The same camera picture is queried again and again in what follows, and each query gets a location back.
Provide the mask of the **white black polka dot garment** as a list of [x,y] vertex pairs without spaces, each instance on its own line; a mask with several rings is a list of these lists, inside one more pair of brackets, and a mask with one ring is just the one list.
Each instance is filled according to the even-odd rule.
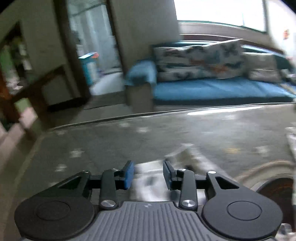
[[[174,152],[167,154],[168,160],[175,169],[189,168],[195,174],[205,176],[208,171],[216,171],[219,174],[227,173],[214,162],[204,156],[193,144],[183,144]],[[179,191],[169,191],[163,175],[163,160],[155,160],[136,164],[134,178],[130,188],[130,198],[134,201],[178,202]]]

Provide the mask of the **blue sofa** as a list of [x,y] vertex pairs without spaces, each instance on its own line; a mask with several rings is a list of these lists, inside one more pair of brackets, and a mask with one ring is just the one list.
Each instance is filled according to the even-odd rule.
[[242,76],[217,79],[203,78],[177,81],[160,81],[155,61],[155,47],[204,46],[209,42],[175,42],[152,45],[149,59],[137,61],[125,77],[129,102],[134,107],[154,106],[226,106],[253,103],[289,103],[295,101],[295,67],[287,58],[263,48],[244,45],[244,52],[269,53],[276,59],[281,83],[249,80]]

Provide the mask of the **round black induction cooktop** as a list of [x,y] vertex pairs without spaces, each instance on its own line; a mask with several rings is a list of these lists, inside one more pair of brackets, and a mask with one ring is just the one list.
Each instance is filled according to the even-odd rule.
[[292,208],[292,178],[281,177],[262,184],[257,191],[276,202],[282,209]]

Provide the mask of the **dark wooden console table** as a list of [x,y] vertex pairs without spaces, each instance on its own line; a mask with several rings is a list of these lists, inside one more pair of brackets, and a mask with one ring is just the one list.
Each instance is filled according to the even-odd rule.
[[76,96],[65,67],[61,65],[12,95],[11,101],[15,103],[24,98],[28,99],[37,117],[45,126],[51,128],[57,122],[54,114],[80,107],[88,102],[90,97],[89,91]]

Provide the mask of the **teal and white storage cabinet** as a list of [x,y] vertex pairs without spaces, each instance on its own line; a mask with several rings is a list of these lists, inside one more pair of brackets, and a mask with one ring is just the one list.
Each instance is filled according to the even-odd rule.
[[80,56],[78,59],[82,65],[87,86],[90,87],[99,79],[98,67],[96,60],[99,54],[97,52],[89,52]]

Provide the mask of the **butterfly print cushion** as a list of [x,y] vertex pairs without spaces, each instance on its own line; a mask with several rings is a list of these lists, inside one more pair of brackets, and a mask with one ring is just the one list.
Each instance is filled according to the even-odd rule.
[[228,79],[245,72],[240,39],[204,46],[155,47],[154,56],[160,81]]

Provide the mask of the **dark wooden display cabinet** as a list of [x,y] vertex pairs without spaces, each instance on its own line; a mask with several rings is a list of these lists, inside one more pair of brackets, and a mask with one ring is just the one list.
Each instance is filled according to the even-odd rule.
[[27,52],[21,25],[17,22],[1,40],[1,124],[6,131],[21,119],[31,107],[26,98],[14,97],[27,87],[33,69]]

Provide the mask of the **plain light cushion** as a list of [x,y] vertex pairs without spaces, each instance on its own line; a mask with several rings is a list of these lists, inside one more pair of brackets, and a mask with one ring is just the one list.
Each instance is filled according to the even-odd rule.
[[252,81],[281,83],[275,56],[269,53],[244,52],[246,76]]

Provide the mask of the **window with green frame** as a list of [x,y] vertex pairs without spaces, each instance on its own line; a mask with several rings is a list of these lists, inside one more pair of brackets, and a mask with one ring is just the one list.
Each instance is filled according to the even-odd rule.
[[295,13],[282,1],[174,1],[181,23],[210,23],[266,33],[295,25]]

